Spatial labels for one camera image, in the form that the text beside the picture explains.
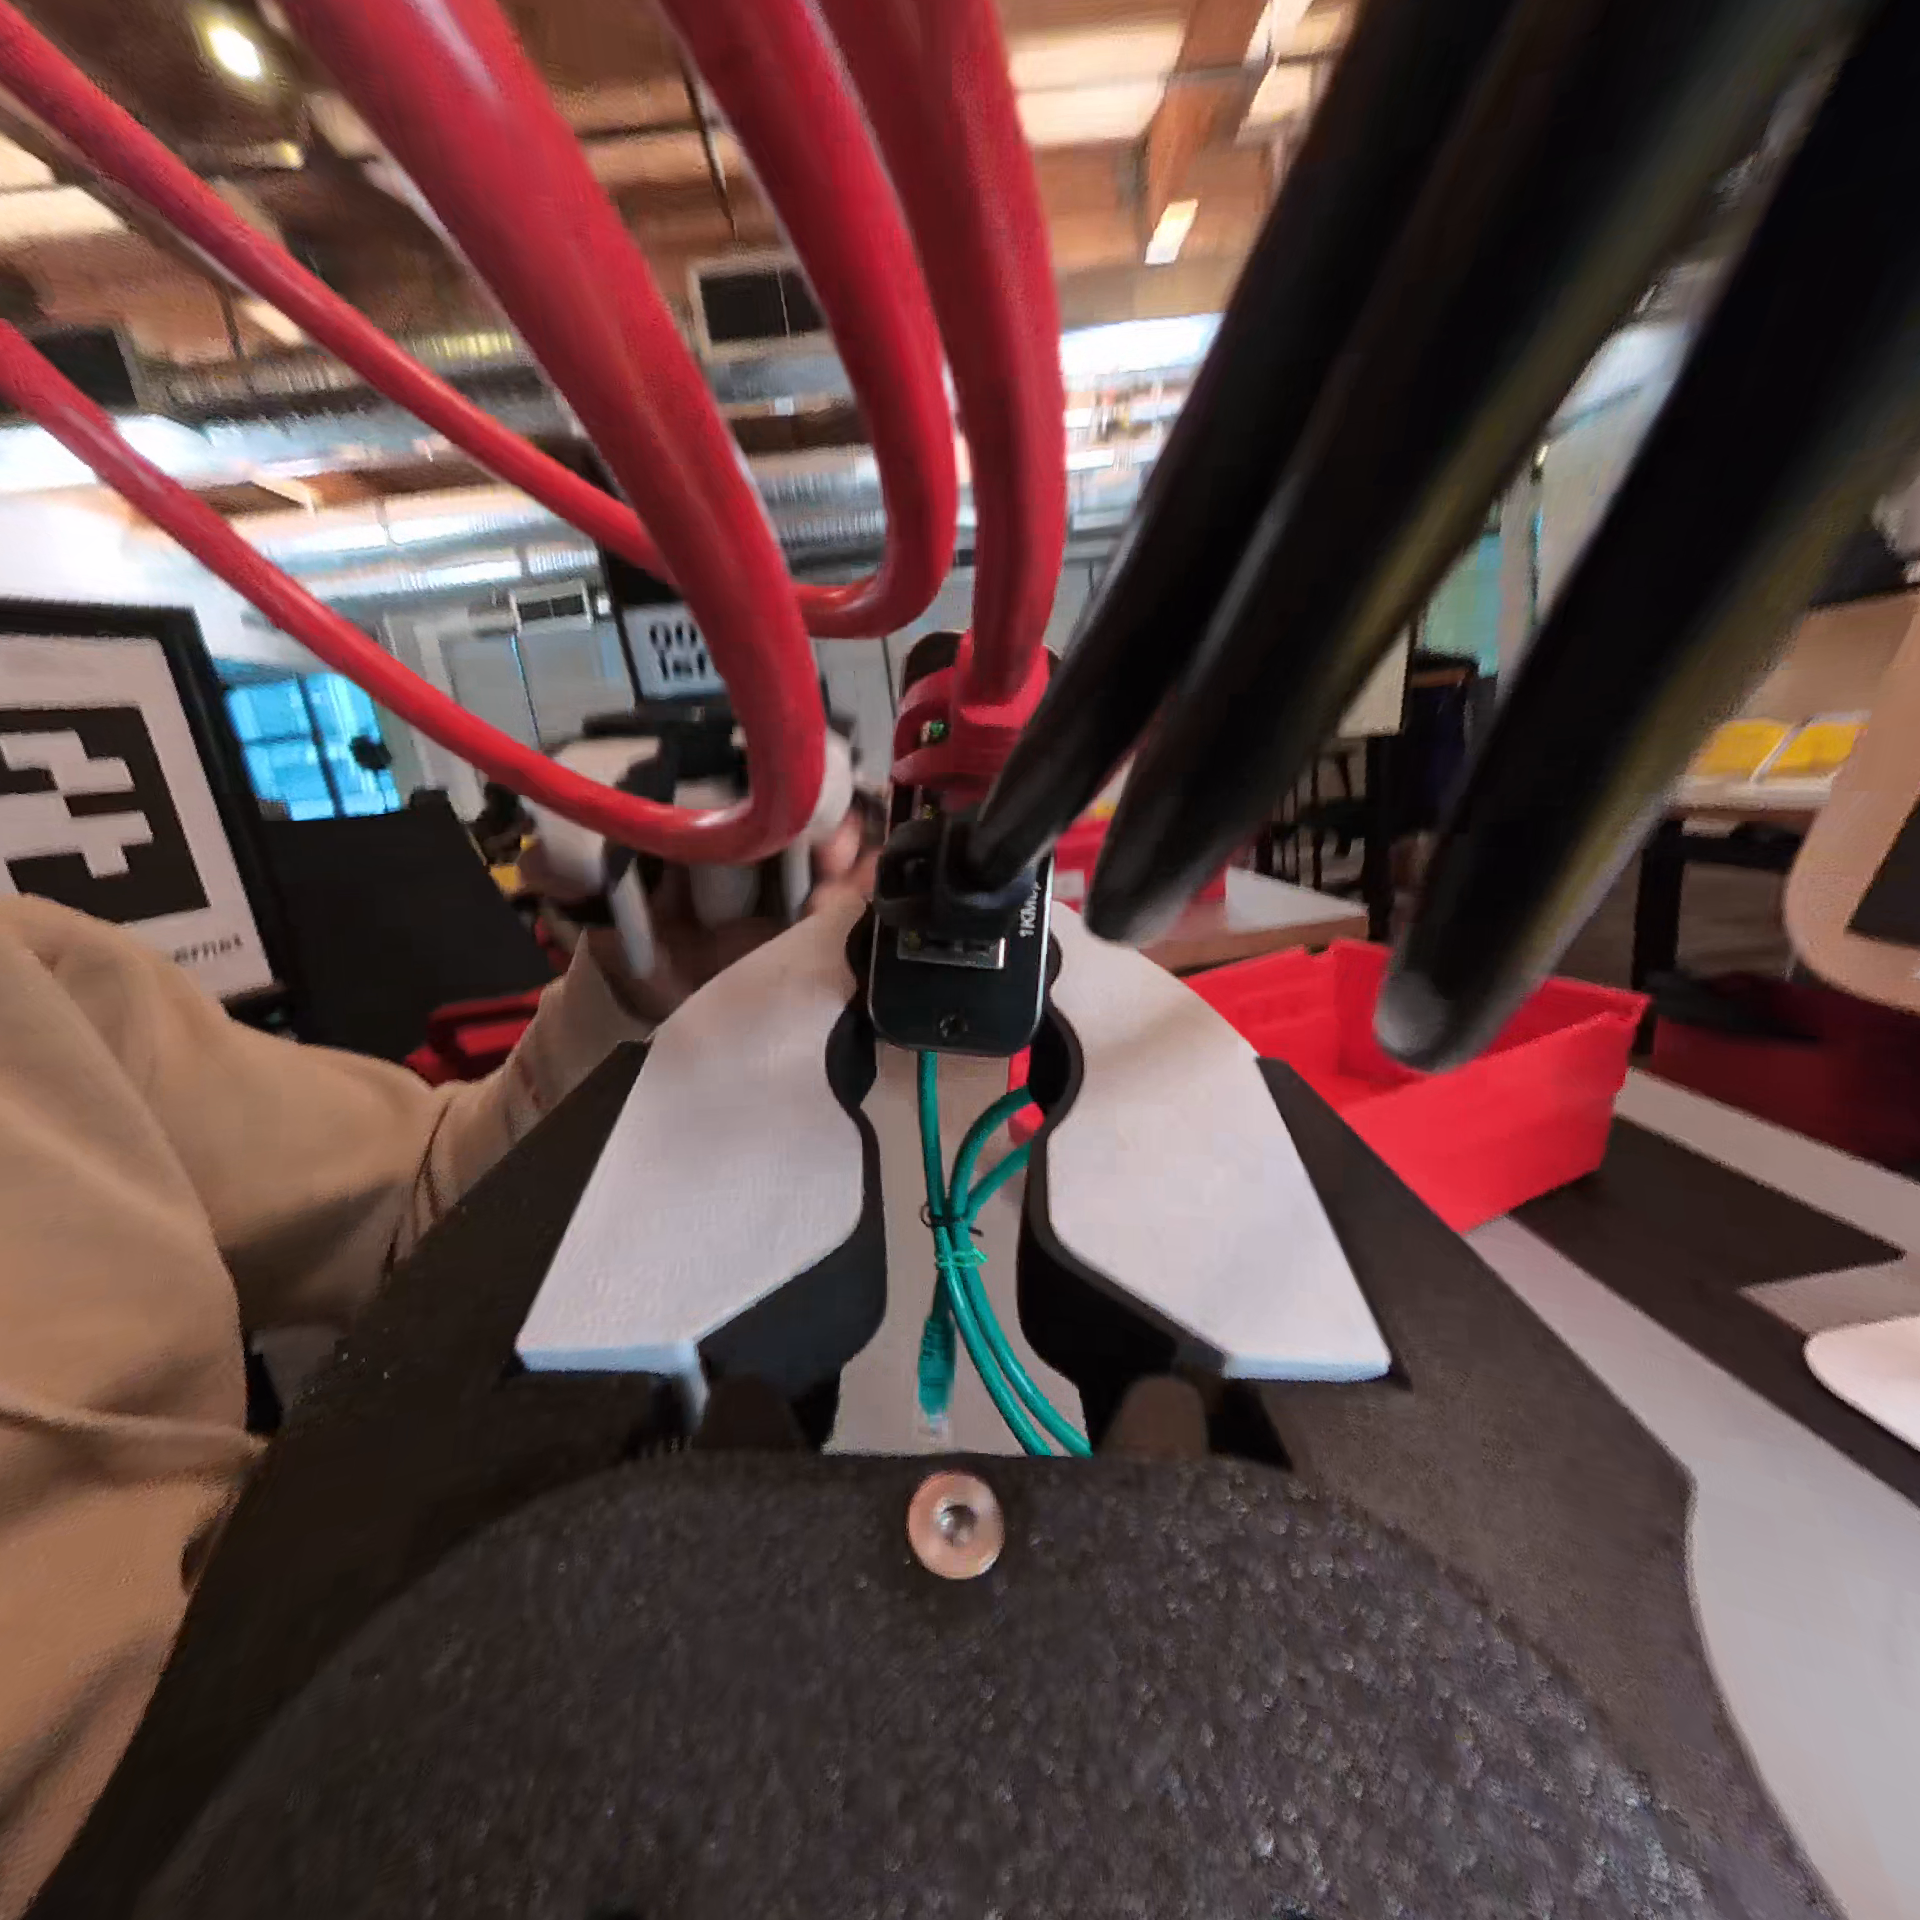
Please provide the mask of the black ethernet splitter box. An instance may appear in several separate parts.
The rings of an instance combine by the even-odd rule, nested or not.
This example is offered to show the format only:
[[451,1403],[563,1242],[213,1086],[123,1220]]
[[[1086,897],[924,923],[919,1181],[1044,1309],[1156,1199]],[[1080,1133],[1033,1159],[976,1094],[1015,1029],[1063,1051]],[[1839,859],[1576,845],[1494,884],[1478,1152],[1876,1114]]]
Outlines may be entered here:
[[882,1040],[1006,1062],[1035,1039],[1058,970],[1056,856],[1033,856],[1011,881],[974,877],[963,856],[1050,659],[1033,647],[1009,703],[974,700],[971,677],[974,634],[924,634],[905,653],[875,901],[854,958]]

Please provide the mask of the black-framed printed tag sign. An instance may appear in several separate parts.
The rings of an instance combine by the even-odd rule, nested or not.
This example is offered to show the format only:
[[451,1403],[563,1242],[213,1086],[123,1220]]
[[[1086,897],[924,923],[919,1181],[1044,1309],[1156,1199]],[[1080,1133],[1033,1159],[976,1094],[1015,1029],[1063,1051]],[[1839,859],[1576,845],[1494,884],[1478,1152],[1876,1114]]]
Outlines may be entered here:
[[126,931],[224,1007],[286,991],[263,817],[189,609],[4,601],[4,897]]

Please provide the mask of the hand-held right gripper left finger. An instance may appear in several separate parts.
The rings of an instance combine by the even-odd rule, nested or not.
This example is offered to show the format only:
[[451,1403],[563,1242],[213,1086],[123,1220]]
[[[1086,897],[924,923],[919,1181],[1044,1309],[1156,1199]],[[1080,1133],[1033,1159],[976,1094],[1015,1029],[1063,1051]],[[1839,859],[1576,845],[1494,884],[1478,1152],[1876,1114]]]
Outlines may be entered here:
[[875,1081],[834,901],[659,1029],[515,1335],[530,1371],[839,1379],[885,1311]]

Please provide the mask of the white air vent grille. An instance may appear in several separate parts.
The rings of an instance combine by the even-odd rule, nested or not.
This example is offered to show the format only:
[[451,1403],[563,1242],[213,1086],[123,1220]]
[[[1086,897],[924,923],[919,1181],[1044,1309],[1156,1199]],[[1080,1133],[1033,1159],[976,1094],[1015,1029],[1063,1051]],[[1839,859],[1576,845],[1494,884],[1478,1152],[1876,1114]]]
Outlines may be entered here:
[[691,343],[704,362],[830,346],[830,323],[789,251],[729,251],[687,266]]

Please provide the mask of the dark red crate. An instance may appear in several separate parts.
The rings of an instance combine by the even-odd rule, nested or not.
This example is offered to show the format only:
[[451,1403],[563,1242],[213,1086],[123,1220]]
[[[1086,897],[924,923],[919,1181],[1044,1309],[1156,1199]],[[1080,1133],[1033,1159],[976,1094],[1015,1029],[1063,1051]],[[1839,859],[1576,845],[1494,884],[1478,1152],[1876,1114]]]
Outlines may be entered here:
[[1918,1174],[1918,1016],[1814,978],[1656,973],[1647,1070]]

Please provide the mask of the red plastic basket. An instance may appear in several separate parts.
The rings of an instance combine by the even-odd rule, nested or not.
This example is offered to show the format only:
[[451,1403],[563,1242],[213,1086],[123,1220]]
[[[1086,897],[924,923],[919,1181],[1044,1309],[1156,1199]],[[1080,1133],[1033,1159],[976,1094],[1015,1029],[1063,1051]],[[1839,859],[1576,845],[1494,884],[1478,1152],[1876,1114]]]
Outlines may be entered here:
[[458,999],[431,1008],[420,1040],[403,1059],[424,1085],[476,1085],[506,1063],[544,990]]

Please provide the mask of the window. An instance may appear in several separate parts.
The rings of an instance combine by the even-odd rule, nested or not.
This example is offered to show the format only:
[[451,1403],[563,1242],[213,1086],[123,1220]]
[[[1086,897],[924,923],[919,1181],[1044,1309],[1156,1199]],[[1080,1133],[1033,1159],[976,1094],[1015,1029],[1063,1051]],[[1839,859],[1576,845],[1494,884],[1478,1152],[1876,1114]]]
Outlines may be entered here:
[[295,823],[374,818],[403,805],[373,700],[336,672],[224,687],[230,721],[262,805]]

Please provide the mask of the red plastic bin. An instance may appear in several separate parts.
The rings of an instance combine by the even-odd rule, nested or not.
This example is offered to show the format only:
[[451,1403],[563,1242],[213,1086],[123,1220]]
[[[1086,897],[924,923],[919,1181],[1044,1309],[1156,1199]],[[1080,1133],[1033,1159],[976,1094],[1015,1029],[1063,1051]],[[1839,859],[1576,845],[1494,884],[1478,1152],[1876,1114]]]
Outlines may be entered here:
[[1220,869],[1146,958],[1306,1081],[1441,1220],[1466,1234],[1593,1171],[1647,995],[1552,976],[1466,1066],[1417,1074],[1370,1020],[1389,950],[1357,912]]

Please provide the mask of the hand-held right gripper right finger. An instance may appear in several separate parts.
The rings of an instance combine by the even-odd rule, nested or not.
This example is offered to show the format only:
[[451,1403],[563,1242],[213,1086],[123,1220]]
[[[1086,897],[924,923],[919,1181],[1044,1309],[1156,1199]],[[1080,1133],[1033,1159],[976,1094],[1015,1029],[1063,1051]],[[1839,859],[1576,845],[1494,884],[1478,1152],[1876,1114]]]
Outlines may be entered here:
[[1257,1048],[1069,904],[1030,1048],[1030,1224],[1074,1279],[1227,1382],[1379,1382],[1390,1349]]

